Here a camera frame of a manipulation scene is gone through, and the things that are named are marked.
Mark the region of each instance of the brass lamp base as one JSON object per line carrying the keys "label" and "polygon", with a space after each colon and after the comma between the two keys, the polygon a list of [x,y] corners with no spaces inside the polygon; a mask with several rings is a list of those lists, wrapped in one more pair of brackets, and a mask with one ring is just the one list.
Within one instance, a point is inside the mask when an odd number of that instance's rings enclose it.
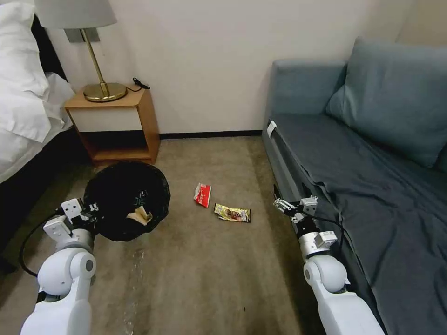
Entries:
{"label": "brass lamp base", "polygon": [[84,97],[91,102],[107,102],[118,100],[127,94],[127,88],[118,83],[101,83],[87,85]]}

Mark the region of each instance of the beige carpet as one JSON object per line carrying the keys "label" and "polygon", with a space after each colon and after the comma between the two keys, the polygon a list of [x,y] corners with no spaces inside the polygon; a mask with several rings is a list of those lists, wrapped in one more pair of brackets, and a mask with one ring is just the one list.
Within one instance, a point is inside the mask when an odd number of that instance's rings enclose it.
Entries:
{"label": "beige carpet", "polygon": [[[303,279],[290,222],[272,205],[274,179],[260,137],[162,141],[156,166],[168,179],[168,217],[150,234],[95,240],[92,334],[324,334]],[[29,227],[66,198],[82,196],[88,167],[58,176],[6,250],[15,257]],[[192,200],[251,208],[252,223],[217,219]],[[27,262],[38,269],[54,245],[36,234]],[[0,282],[0,334],[18,334],[37,284],[22,271]]]}

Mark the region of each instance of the bed frame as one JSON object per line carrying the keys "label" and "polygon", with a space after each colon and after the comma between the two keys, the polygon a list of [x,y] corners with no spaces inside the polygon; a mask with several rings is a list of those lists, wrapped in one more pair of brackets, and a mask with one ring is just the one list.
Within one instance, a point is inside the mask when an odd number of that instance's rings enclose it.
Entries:
{"label": "bed frame", "polygon": [[[57,73],[66,79],[47,32],[37,17],[31,30],[39,46],[43,71]],[[70,129],[58,134],[19,172],[0,184],[0,253],[64,164],[78,162],[88,162],[88,157],[76,132]],[[0,270],[12,272],[15,266],[0,256]]]}

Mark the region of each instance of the wooden nightstand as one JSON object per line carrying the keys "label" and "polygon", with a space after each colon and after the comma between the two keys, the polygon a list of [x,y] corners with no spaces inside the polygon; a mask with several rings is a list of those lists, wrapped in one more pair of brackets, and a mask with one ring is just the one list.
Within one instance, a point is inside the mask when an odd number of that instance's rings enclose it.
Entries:
{"label": "wooden nightstand", "polygon": [[85,100],[82,92],[67,101],[65,109],[95,165],[120,160],[155,163],[160,137],[149,90],[128,90],[125,97],[103,103]]}

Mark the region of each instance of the gray blanket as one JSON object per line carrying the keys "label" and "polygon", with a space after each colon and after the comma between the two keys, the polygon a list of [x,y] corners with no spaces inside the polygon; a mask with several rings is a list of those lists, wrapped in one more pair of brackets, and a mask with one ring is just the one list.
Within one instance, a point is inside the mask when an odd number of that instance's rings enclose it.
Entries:
{"label": "gray blanket", "polygon": [[447,176],[326,115],[274,121],[296,165],[343,216],[388,334],[447,334]]}

